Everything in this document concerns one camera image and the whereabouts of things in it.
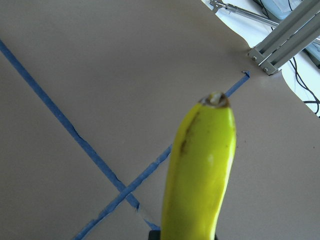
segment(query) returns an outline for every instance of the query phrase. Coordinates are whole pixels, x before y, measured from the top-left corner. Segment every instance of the tape line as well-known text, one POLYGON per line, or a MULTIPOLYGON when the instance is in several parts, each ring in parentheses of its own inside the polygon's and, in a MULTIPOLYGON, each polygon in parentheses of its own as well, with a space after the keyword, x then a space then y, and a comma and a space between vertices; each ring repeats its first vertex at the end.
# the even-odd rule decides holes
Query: tape line
MULTIPOLYGON (((60 121, 64 128, 70 133, 75 141, 81 146, 81 148, 88 154, 103 174, 112 182, 112 184, 118 189, 119 192, 123 191, 126 186, 117 178, 116 174, 108 167, 108 165, 102 160, 102 158, 96 153, 96 151, 85 141, 76 131, 72 123, 61 112, 56 104, 50 99, 45 91, 39 86, 35 79, 28 73, 18 59, 12 54, 7 46, 0 39, 0 51, 6 57, 6 59, 12 64, 12 66, 18 71, 23 79, 29 84, 38 97, 44 102, 44 104, 50 109, 54 116, 60 121)), ((139 208, 139 201, 129 194, 126 200, 130 205, 136 209, 139 208)))
MULTIPOLYGON (((114 200, 112 200, 99 214, 99 216, 91 220, 76 236, 73 240, 82 240, 97 224, 99 224, 105 217, 111 214, 121 202, 128 196, 131 192, 136 190, 141 183, 147 179, 157 168, 158 166, 168 158, 171 152, 172 146, 170 145, 153 163, 151 163, 133 182, 131 182, 114 200)), ((160 228, 144 220, 152 230, 159 230, 160 228)))
POLYGON ((238 90, 242 84, 244 84, 250 78, 250 71, 243 71, 245 76, 237 81, 228 91, 225 92, 225 95, 229 98, 236 90, 238 90))

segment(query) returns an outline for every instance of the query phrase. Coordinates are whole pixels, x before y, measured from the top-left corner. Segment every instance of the metal frame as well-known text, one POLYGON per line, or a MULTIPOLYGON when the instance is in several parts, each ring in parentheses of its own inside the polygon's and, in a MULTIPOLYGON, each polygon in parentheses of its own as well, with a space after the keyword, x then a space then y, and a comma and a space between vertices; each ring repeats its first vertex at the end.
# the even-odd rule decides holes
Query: metal frame
POLYGON ((303 1, 248 55, 268 75, 308 46, 320 35, 320 0, 303 1))

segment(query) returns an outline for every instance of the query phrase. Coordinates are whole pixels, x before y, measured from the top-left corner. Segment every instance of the banana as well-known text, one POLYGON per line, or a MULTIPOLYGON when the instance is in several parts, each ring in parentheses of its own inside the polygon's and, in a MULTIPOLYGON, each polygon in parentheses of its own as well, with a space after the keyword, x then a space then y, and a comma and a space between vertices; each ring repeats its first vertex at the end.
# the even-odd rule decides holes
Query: banana
POLYGON ((161 240, 213 240, 236 150, 228 98, 214 92, 184 117, 166 178, 161 240))

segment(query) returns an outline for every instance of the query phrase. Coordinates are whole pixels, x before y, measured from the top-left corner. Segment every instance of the banana tip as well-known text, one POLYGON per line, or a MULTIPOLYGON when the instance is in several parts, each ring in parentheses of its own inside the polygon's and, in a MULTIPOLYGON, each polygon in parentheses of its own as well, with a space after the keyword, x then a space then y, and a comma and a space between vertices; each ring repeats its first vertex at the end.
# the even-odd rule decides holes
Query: banana tip
POLYGON ((208 96, 202 98, 199 103, 205 106, 213 107, 213 108, 227 108, 229 107, 229 101, 227 96, 220 91, 213 92, 208 96))

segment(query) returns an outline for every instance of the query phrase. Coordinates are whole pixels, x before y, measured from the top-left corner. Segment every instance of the metal rod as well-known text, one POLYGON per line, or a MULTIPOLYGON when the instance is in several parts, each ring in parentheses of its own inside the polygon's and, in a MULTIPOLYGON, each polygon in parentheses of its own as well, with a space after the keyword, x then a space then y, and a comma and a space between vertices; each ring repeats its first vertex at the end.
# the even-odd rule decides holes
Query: metal rod
MULTIPOLYGON (((272 28, 276 28, 279 25, 279 23, 272 21, 267 17, 261 16, 259 14, 254 13, 254 12, 251 12, 251 11, 247 11, 241 7, 234 6, 229 3, 225 4, 223 2, 213 0, 210 2, 210 4, 215 8, 218 8, 218 9, 224 8, 225 10, 229 11, 230 13, 241 15, 245 18, 248 18, 248 19, 254 20, 256 22, 268 25, 272 28)), ((320 45, 320 38, 317 37, 313 41, 313 43, 320 45)))

